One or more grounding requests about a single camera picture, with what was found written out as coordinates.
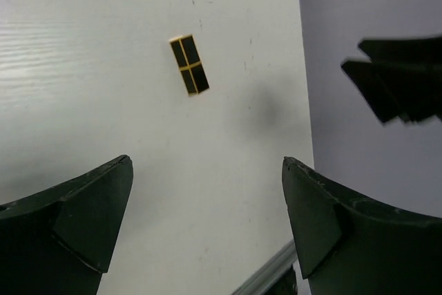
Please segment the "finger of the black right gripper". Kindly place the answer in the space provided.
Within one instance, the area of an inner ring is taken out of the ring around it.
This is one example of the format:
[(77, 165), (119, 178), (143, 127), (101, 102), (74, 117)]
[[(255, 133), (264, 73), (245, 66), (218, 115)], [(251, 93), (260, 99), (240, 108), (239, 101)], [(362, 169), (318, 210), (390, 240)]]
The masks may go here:
[(358, 60), (359, 66), (370, 63), (441, 65), (441, 35), (413, 39), (364, 38), (358, 48), (369, 61)]
[(347, 60), (343, 72), (385, 124), (441, 118), (441, 65)]

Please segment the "black gold lipstick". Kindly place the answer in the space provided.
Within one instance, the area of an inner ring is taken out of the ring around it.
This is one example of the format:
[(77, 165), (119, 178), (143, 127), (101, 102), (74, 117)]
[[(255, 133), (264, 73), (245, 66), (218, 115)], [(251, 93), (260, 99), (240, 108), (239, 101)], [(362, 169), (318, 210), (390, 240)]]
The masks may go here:
[(193, 35), (183, 35), (169, 40), (179, 72), (189, 96), (210, 89)]

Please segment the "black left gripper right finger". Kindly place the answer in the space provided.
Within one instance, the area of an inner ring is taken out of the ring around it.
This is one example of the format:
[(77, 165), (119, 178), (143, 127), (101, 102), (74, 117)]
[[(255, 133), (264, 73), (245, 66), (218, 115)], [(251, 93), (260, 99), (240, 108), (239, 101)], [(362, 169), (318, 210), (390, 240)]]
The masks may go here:
[(282, 186), (312, 294), (440, 294), (441, 219), (379, 202), (286, 157)]

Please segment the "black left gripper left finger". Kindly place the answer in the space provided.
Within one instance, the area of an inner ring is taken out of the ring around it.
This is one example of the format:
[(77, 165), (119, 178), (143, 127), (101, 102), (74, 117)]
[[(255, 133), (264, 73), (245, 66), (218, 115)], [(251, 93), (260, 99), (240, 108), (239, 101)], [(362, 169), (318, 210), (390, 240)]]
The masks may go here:
[(96, 294), (132, 184), (132, 160), (121, 155), (1, 205), (1, 293)]

